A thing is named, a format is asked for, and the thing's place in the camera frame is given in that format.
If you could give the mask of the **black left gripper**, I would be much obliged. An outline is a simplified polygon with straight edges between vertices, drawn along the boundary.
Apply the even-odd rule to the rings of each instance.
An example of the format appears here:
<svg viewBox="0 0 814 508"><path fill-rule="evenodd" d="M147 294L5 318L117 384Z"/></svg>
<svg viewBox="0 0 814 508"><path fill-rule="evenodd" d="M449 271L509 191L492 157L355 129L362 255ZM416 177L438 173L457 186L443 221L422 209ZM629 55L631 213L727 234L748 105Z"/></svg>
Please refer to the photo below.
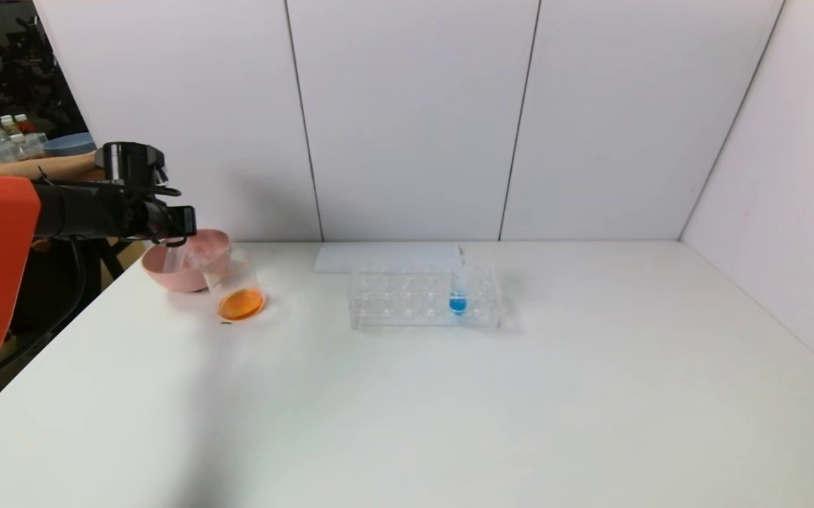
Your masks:
<svg viewBox="0 0 814 508"><path fill-rule="evenodd" d="M168 206L161 200L145 202L148 238L187 238L197 234L195 210L191 206Z"/></svg>

